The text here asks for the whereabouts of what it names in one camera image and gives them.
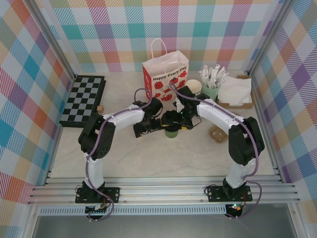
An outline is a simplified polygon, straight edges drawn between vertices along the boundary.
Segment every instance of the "white paper bag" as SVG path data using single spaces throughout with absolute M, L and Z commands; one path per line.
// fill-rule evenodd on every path
M 169 87 L 170 81 L 177 88 L 185 86 L 189 61 L 180 51 L 167 53 L 162 40 L 166 54 L 154 58 L 152 44 L 155 40 L 161 39 L 156 38 L 151 43 L 152 59 L 143 63 L 144 85 L 151 91 L 153 97 L 166 102 L 175 98 L 175 93 Z

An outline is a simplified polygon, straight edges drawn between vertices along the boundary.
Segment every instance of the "chessboard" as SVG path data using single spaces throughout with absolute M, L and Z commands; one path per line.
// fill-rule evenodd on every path
M 104 76 L 78 75 L 59 123 L 65 127 L 84 127 L 91 113 L 97 111 L 105 84 Z

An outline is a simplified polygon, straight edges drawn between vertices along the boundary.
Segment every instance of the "floor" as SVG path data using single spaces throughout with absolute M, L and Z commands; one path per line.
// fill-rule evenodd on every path
M 295 238 L 295 234 L 287 204 L 266 204 L 232 221 L 224 215 L 110 216 L 98 223 L 79 216 L 43 216 L 33 238 Z
M 197 72 L 189 72 L 188 79 L 198 79 Z M 144 86 L 142 72 L 108 73 L 101 101 L 104 113 L 120 111 L 133 102 L 134 91 Z M 137 99 L 146 102 L 140 92 Z M 173 109 L 165 104 L 164 110 Z M 243 117 L 257 118 L 255 109 L 233 110 Z M 208 135 L 212 123 L 206 119 L 193 130 L 180 131 L 174 139 L 164 131 L 135 138 L 133 127 L 116 132 L 111 150 L 104 158 L 105 177 L 195 177 L 225 176 L 232 160 L 228 142 L 216 144 Z M 85 160 L 77 142 L 80 128 L 65 127 L 52 169 L 52 178 L 83 178 Z M 273 175 L 271 160 L 265 149 L 260 155 L 258 175 Z

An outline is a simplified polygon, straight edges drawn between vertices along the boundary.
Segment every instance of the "white cup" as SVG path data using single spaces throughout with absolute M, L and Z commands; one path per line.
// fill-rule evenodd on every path
M 193 94 L 198 95 L 200 94 L 202 90 L 202 84 L 195 79 L 187 80 L 185 83 L 185 86 L 188 86 L 190 91 L 192 91 Z

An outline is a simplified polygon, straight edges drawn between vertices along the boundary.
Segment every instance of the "plaid wall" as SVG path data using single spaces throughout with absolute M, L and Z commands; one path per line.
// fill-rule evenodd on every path
M 283 173 L 317 232 L 316 0 L 297 0 L 254 76 Z
M 0 238 L 22 231 L 70 84 L 23 1 L 0 0 Z
M 270 7 L 278 4 L 278 0 L 37 2 L 78 72 L 140 71 L 141 62 L 151 58 L 154 38 L 162 38 L 168 52 L 182 51 L 190 70 L 200 69 L 203 62 L 246 69 L 263 40 L 273 13 Z M 154 55 L 163 53 L 156 42 Z
M 254 63 L 254 60 L 258 56 L 259 50 L 261 49 L 261 47 L 262 47 L 262 45 L 263 45 L 263 43 L 264 43 L 264 41 L 266 39 L 267 34 L 269 33 L 271 27 L 273 26 L 274 20 L 278 16 L 278 14 L 279 14 L 284 2 L 285 2 L 285 0 L 279 0 L 278 1 L 278 4 L 276 5 L 272 16 L 269 19 L 268 24 L 267 24 L 265 30 L 263 31 L 260 40 L 258 41 L 257 47 L 256 47 L 256 49 L 254 50 L 254 52 L 252 54 L 251 60 L 249 61 L 249 64 L 248 64 L 247 69 L 246 69 L 247 71 L 249 71 L 251 69 L 251 66 Z

